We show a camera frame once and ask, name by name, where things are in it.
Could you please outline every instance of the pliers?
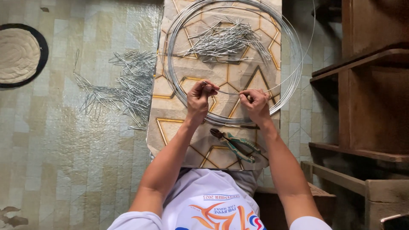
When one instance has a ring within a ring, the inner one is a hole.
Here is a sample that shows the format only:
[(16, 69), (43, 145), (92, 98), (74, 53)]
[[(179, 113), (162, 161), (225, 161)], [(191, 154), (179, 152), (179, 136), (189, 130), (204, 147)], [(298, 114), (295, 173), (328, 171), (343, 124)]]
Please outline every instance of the pliers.
[(249, 163), (255, 163), (256, 160), (254, 157), (244, 155), (239, 149), (240, 147), (237, 144), (243, 144), (244, 146), (249, 147), (254, 152), (261, 154), (261, 150), (257, 148), (254, 144), (250, 143), (248, 140), (244, 138), (237, 138), (233, 136), (231, 133), (228, 132), (220, 132), (218, 129), (210, 129), (210, 133), (217, 137), (219, 141), (225, 145), (234, 153), (236, 156), (242, 160), (245, 160)]

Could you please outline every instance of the black rim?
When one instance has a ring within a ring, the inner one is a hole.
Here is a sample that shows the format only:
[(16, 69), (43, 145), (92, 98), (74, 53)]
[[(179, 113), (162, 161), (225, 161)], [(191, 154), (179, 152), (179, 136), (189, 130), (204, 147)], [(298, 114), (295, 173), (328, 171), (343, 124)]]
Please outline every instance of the black rim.
[(25, 79), (24, 81), (20, 81), (18, 83), (12, 83), (12, 84), (4, 84), (0, 83), (0, 88), (14, 88), (14, 87), (20, 87), (25, 84), (28, 84), (32, 80), (34, 80), (44, 69), (45, 64), (47, 63), (48, 60), (48, 45), (47, 41), (45, 40), (44, 36), (38, 32), (36, 29), (34, 29), (31, 26), (24, 25), (24, 24), (15, 24), (15, 23), (10, 23), (10, 24), (4, 24), (0, 25), (0, 30), (4, 29), (12, 29), (12, 28), (17, 28), (17, 29), (23, 29), (29, 31), (34, 38), (37, 39), (38, 45), (40, 46), (40, 60), (38, 61), (37, 65), (37, 70), (34, 73), (33, 76)]

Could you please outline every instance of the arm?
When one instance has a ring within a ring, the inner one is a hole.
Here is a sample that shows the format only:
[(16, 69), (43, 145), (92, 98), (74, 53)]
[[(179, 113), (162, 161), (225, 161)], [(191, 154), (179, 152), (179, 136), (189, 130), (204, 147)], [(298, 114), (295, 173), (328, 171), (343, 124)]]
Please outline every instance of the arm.
[[(241, 104), (249, 111), (250, 119), (260, 126), (266, 142), (271, 177), (283, 204), (288, 227), (302, 216), (313, 216), (323, 220), (298, 161), (278, 135), (271, 121), (268, 95), (262, 90), (245, 90), (240, 94)], [(247, 100), (248, 95), (253, 99), (252, 103)]]
[(187, 116), (176, 135), (155, 157), (144, 172), (129, 212), (153, 212), (162, 215), (162, 205), (178, 178), (187, 147), (209, 110), (208, 97), (219, 87), (208, 80), (197, 82), (187, 93)]

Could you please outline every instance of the round mat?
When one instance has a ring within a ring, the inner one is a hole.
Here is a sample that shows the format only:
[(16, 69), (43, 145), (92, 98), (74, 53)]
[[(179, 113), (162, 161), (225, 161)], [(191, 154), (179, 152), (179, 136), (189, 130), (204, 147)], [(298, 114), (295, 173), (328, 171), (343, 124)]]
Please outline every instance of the round mat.
[(48, 59), (45, 38), (24, 24), (0, 25), (0, 87), (25, 85), (37, 77)]

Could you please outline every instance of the green plier handle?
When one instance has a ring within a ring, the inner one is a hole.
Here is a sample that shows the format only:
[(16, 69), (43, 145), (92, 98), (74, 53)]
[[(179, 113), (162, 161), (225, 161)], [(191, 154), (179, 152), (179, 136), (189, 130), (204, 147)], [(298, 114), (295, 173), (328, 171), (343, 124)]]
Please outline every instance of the green plier handle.
[(244, 138), (237, 138), (235, 136), (233, 136), (231, 133), (225, 132), (223, 133), (223, 137), (219, 139), (221, 143), (226, 144), (228, 146), (228, 148), (234, 153), (236, 154), (236, 156), (238, 156), (240, 159), (247, 161), (249, 163), (255, 163), (256, 160), (254, 159), (254, 157), (250, 156), (246, 156), (244, 155), (240, 150), (238, 150), (233, 144), (232, 142), (235, 143), (239, 143), (239, 144), (243, 144), (247, 147), (249, 147), (251, 150), (253, 150), (254, 152), (261, 154), (261, 150), (259, 148), (257, 148), (254, 144), (248, 142), (246, 139)]

